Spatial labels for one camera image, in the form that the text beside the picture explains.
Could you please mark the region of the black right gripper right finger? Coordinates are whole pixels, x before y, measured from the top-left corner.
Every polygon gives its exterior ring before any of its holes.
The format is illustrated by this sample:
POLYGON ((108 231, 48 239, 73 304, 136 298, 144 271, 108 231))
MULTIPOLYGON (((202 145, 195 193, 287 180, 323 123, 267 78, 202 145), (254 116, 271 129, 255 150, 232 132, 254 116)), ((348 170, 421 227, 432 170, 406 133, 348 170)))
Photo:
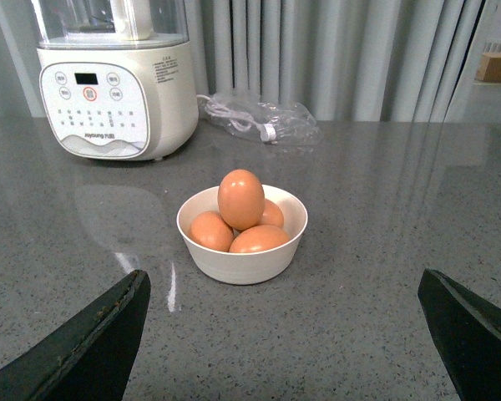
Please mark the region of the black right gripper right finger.
POLYGON ((460 399, 501 400, 501 308, 432 269, 417 295, 460 399))

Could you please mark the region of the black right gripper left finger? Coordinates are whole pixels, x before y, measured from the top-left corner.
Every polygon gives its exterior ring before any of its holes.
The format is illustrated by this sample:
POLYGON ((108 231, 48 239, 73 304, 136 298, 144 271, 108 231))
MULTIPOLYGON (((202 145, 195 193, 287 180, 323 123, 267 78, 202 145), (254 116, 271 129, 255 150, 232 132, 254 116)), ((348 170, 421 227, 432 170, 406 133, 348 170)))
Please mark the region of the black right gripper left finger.
POLYGON ((0 400, 120 400, 150 299, 147 272, 114 284, 25 354, 0 369, 0 400))

